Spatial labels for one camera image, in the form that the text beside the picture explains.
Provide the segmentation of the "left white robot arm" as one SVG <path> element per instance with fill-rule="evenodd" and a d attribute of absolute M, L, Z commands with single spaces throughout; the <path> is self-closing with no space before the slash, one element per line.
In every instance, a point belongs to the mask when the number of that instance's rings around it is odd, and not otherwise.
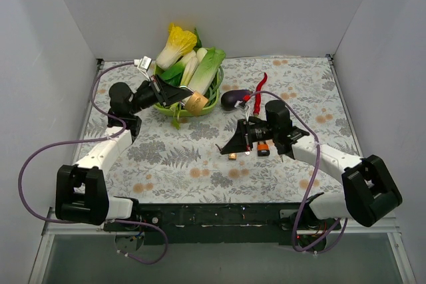
<path fill-rule="evenodd" d="M 170 106 L 192 95 L 158 76 L 145 80 L 132 91 L 124 82 L 114 83 L 108 92 L 110 109 L 105 137 L 73 165 L 57 172 L 55 214 L 59 220 L 100 225 L 118 219 L 126 230 L 136 230 L 142 221 L 130 198 L 108 194 L 105 178 L 120 155 L 139 135 L 142 120 L 138 112 L 155 104 Z"/>

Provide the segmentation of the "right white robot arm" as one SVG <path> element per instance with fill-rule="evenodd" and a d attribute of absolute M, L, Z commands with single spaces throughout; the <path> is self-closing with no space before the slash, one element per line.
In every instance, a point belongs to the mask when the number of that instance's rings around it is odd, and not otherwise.
<path fill-rule="evenodd" d="M 240 119 L 220 153 L 248 152 L 254 143 L 271 140 L 279 155 L 309 164 L 339 182 L 341 193 L 308 198 L 301 212 L 307 228 L 316 229 L 329 218 L 353 219 L 370 227 L 402 204 L 402 195 L 380 157 L 362 158 L 320 144 L 313 134 L 293 125 L 290 110 L 281 100 L 267 102 L 265 109 L 265 120 Z"/>

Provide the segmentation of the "orange padlock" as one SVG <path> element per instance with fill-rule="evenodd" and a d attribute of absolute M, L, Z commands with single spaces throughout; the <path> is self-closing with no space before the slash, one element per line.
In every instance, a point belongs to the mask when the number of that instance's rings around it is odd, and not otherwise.
<path fill-rule="evenodd" d="M 257 155 L 259 157 L 266 157 L 270 155 L 270 149 L 266 142 L 257 143 Z"/>

